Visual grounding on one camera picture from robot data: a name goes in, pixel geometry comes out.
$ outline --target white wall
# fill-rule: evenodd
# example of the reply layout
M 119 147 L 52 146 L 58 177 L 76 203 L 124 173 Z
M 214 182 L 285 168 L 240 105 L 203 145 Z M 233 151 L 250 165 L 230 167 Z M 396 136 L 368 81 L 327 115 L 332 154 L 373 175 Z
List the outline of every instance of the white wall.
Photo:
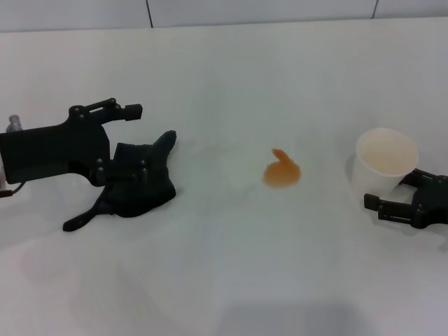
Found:
M 154 27 L 368 19 L 376 0 L 149 0 Z
M 0 0 L 0 32 L 149 26 L 145 0 Z
M 376 18 L 448 16 L 448 0 L 379 0 Z

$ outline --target white table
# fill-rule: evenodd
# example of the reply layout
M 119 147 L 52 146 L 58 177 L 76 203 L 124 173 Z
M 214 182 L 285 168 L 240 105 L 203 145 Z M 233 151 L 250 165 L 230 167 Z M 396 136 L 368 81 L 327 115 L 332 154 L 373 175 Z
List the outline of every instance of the white table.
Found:
M 349 187 L 365 130 L 408 134 L 448 173 L 448 20 L 0 35 L 0 129 L 74 104 L 143 104 L 118 141 L 178 132 L 178 197 L 131 220 L 62 223 L 100 189 L 79 176 L 0 202 L 0 335 L 443 335 L 448 227 L 379 222 Z M 261 183 L 271 148 L 298 185 Z

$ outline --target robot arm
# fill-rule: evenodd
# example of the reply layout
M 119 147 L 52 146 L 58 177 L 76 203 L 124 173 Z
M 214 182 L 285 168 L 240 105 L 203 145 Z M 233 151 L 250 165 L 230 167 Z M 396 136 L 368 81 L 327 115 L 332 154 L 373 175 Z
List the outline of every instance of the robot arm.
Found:
M 110 159 L 109 139 L 102 127 L 114 120 L 138 120 L 141 105 L 122 108 L 114 98 L 89 106 L 73 106 L 61 125 L 0 134 L 0 154 L 9 184 L 75 173 L 94 186 L 145 180 L 146 162 L 118 164 Z M 0 197 L 12 196 L 11 190 Z

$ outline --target white paper cup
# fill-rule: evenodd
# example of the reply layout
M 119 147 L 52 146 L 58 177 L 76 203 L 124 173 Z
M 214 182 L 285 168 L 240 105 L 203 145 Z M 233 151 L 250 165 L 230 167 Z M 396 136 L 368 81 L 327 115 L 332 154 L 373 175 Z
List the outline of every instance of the white paper cup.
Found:
M 407 136 L 388 128 L 371 129 L 356 143 L 352 188 L 360 199 L 366 193 L 385 196 L 418 163 L 419 151 Z

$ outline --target black cloth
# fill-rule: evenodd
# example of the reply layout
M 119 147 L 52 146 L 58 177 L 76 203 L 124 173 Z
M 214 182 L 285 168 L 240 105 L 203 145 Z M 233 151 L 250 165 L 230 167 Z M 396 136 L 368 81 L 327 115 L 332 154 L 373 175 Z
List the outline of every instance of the black cloth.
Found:
M 153 145 L 119 143 L 113 160 L 127 165 L 138 165 L 144 160 L 146 181 L 107 183 L 93 207 L 64 223 L 63 230 L 73 232 L 80 229 L 99 214 L 137 217 L 172 200 L 176 189 L 169 179 L 167 160 L 175 143 L 175 131 L 164 133 Z

